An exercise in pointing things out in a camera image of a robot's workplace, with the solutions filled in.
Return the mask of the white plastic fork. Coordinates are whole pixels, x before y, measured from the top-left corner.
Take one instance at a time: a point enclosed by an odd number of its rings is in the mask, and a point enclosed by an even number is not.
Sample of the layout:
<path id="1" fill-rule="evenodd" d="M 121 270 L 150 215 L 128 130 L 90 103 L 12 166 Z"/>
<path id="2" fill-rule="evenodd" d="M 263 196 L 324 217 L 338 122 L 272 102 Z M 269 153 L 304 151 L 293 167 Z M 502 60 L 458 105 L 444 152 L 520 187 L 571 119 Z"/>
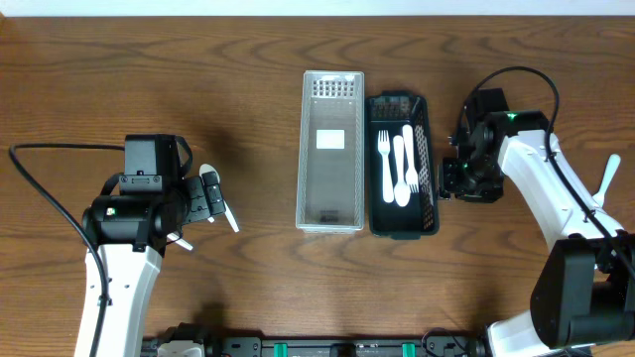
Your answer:
<path id="1" fill-rule="evenodd" d="M 602 208 L 604 205 L 608 188 L 619 168 L 621 157 L 618 154 L 611 154 L 607 160 L 604 173 L 598 191 L 592 196 L 595 207 Z"/>
<path id="2" fill-rule="evenodd" d="M 394 201 L 394 191 L 390 170 L 389 155 L 391 152 L 390 138 L 387 130 L 378 132 L 377 150 L 382 159 L 382 196 L 386 203 Z"/>
<path id="3" fill-rule="evenodd" d="M 415 166 L 414 131 L 411 125 L 406 124 L 402 128 L 402 135 L 406 151 L 407 169 L 405 173 L 406 184 L 411 193 L 419 192 L 418 173 Z"/>

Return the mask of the black plastic basket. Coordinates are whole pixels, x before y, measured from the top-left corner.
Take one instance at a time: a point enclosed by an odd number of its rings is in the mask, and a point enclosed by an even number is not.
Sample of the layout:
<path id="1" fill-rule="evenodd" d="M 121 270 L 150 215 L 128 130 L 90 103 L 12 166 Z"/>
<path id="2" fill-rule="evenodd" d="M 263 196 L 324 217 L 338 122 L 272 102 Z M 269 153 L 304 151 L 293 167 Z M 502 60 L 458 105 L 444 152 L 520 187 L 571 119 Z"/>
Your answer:
<path id="1" fill-rule="evenodd" d="M 415 166 L 419 192 L 411 193 L 409 204 L 386 203 L 382 196 L 382 159 L 377 150 L 378 132 L 387 130 L 389 138 L 402 135 L 409 124 L 414 131 Z M 438 193 L 430 132 L 428 103 L 425 97 L 405 90 L 384 91 L 365 100 L 365 154 L 368 178 L 370 230 L 394 240 L 418 240 L 439 230 Z"/>

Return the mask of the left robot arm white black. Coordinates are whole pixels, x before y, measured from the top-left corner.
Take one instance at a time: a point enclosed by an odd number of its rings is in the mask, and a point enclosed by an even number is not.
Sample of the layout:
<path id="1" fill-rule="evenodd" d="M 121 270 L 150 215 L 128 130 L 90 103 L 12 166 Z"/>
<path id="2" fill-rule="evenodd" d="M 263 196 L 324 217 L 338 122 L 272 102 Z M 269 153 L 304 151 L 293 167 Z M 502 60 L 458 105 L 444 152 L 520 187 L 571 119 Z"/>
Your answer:
<path id="1" fill-rule="evenodd" d="M 167 192 L 112 193 L 133 180 L 114 175 L 84 212 L 90 248 L 76 356 L 139 356 L 166 248 L 176 243 L 190 250 L 183 227 L 227 212 L 220 175 L 209 164 Z"/>

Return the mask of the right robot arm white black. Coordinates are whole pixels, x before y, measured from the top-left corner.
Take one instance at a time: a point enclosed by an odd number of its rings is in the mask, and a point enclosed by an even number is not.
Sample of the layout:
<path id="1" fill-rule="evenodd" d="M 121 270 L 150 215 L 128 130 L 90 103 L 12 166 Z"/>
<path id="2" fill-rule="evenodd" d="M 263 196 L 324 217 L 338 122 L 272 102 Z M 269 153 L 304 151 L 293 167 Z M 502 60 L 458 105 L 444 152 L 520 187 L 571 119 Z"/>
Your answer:
<path id="1" fill-rule="evenodd" d="M 492 323 L 492 356 L 553 356 L 634 337 L 634 237 L 581 183 L 540 111 L 476 111 L 444 160 L 444 194 L 492 203 L 510 179 L 549 250 L 527 311 Z"/>

